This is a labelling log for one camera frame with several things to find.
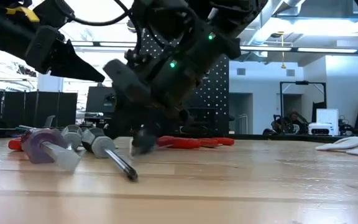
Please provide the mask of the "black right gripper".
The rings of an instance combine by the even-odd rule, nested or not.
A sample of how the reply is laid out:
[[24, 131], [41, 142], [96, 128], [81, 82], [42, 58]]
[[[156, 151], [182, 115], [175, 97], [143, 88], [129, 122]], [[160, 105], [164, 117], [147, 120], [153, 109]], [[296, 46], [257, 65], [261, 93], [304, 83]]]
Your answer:
[[140, 147], [139, 120], [144, 120], [153, 110], [153, 135], [180, 134], [181, 126], [177, 120], [188, 121], [190, 118], [185, 100], [224, 54], [226, 41], [199, 39], [193, 43], [166, 44], [156, 57], [150, 54], [134, 57], [128, 52], [126, 63], [118, 59], [109, 61], [103, 70], [116, 91], [112, 138], [134, 129], [132, 145]]

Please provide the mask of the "gray-handled Phillips screwdriver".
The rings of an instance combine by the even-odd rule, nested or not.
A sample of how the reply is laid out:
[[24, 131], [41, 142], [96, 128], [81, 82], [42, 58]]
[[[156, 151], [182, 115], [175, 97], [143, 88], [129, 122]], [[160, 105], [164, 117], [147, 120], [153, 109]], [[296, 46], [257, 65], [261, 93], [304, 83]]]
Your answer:
[[96, 158], [110, 158], [130, 181], [136, 182], [138, 180], [136, 170], [114, 152], [116, 145], [110, 137], [105, 135], [103, 129], [89, 128], [84, 130], [81, 135], [81, 142], [82, 146], [88, 152], [92, 152]]

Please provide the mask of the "gray-handled nut driver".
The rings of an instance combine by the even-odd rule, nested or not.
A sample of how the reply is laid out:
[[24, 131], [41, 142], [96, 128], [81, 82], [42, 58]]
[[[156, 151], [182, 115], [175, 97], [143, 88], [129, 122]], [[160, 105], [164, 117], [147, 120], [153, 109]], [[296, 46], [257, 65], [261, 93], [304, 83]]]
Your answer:
[[79, 126], [75, 124], [68, 125], [62, 130], [61, 134], [72, 150], [76, 151], [81, 146], [83, 131]]

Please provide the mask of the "red translucent flathead screwdriver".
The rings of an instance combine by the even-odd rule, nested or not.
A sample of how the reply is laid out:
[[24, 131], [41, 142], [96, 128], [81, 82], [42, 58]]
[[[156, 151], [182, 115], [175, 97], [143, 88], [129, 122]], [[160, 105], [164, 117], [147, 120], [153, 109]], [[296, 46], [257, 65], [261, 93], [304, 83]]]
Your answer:
[[32, 128], [21, 136], [21, 148], [33, 164], [55, 163], [63, 170], [73, 171], [81, 161], [81, 156], [69, 149], [57, 129]]

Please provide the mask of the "white pillar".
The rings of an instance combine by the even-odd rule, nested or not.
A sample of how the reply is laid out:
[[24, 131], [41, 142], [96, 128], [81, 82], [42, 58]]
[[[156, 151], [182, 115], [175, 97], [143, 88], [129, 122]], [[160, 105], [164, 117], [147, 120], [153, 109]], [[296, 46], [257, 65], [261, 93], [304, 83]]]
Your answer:
[[64, 81], [61, 77], [42, 74], [37, 76], [37, 89], [39, 91], [62, 92], [63, 83]]

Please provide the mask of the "black computer monitor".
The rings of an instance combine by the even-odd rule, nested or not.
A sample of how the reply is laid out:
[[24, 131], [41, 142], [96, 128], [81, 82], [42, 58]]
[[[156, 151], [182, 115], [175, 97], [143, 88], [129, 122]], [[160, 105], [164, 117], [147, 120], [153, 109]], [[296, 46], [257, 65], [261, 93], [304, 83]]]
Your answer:
[[90, 86], [88, 88], [86, 112], [112, 113], [116, 92], [112, 87]]

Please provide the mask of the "ceiling light strip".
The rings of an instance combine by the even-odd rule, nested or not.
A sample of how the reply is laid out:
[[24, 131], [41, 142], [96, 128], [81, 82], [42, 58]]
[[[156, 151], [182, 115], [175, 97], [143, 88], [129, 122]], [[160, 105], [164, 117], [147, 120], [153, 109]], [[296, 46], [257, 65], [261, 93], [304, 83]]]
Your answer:
[[266, 46], [240, 46], [242, 51], [258, 52], [304, 52], [327, 54], [358, 54], [358, 49], [313, 48], [313, 47], [266, 47]]
[[77, 47], [135, 47], [135, 42], [71, 41]]

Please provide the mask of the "black partition screens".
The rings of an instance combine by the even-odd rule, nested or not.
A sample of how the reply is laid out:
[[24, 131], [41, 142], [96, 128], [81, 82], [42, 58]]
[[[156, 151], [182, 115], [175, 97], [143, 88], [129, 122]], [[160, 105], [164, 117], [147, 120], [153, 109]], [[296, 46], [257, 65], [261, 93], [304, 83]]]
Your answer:
[[0, 128], [42, 128], [50, 116], [53, 128], [75, 124], [77, 98], [76, 93], [0, 91]]

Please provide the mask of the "black metal pegboard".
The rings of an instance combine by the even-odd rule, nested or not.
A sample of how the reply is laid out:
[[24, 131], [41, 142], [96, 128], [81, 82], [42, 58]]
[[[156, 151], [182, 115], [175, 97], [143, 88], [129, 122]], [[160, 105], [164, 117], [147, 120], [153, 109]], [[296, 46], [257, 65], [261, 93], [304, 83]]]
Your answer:
[[187, 108], [221, 108], [229, 112], [229, 59], [222, 55], [209, 69], [200, 87], [186, 99]]

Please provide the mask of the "yellow hanging pendant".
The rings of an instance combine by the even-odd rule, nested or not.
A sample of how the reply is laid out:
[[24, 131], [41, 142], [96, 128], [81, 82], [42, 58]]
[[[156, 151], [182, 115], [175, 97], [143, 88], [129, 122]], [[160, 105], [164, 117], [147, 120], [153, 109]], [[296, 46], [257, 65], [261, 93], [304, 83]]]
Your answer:
[[[280, 32], [281, 34], [281, 46], [284, 47], [284, 31], [281, 31]], [[282, 69], [286, 69], [286, 66], [285, 66], [285, 53], [284, 51], [282, 51], [282, 66], [281, 66]]]

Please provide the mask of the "person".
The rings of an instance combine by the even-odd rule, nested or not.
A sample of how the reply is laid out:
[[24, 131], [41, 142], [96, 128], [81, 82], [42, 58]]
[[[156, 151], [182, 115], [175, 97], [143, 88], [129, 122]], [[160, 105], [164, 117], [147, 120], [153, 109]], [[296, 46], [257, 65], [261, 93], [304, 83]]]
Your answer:
[[292, 111], [286, 116], [274, 115], [271, 123], [272, 129], [277, 133], [306, 134], [309, 122], [298, 112]]

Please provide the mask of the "white device box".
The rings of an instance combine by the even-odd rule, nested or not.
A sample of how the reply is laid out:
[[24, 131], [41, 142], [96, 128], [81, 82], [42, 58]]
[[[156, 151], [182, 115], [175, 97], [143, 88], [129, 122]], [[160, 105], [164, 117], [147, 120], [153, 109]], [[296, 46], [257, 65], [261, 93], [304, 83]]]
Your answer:
[[308, 125], [308, 134], [317, 136], [335, 135], [334, 126], [331, 123], [310, 123]]

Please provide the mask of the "white work glove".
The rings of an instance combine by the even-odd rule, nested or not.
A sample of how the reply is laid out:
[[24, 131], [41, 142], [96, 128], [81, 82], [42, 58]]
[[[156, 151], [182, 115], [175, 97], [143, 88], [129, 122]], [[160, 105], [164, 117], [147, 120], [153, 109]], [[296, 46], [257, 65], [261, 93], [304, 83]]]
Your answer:
[[358, 137], [342, 138], [334, 143], [324, 144], [315, 148], [317, 151], [345, 152], [358, 156]]

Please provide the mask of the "black table frame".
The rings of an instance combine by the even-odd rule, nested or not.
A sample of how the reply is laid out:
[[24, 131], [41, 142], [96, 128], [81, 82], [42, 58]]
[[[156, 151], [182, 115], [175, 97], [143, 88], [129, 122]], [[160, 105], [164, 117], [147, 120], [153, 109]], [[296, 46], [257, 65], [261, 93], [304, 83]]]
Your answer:
[[[0, 128], [0, 138], [16, 138], [19, 137], [23, 131], [16, 129]], [[306, 141], [306, 142], [322, 142], [332, 143], [346, 136], [317, 136], [317, 135], [291, 135], [291, 134], [218, 134], [218, 135], [194, 135], [194, 134], [168, 134], [179, 138], [231, 138], [235, 140], [258, 140], [258, 141]]]

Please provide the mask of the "black frame stand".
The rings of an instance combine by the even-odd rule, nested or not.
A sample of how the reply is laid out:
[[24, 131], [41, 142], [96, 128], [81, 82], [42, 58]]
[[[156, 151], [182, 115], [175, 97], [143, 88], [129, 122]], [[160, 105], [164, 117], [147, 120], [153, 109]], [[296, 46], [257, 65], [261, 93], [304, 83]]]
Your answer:
[[325, 82], [309, 82], [306, 80], [303, 81], [284, 81], [280, 82], [280, 116], [284, 116], [283, 109], [283, 94], [285, 90], [290, 87], [292, 84], [294, 85], [313, 85], [316, 89], [318, 89], [323, 94], [323, 106], [324, 109], [327, 108], [327, 96], [326, 96], [326, 83]]

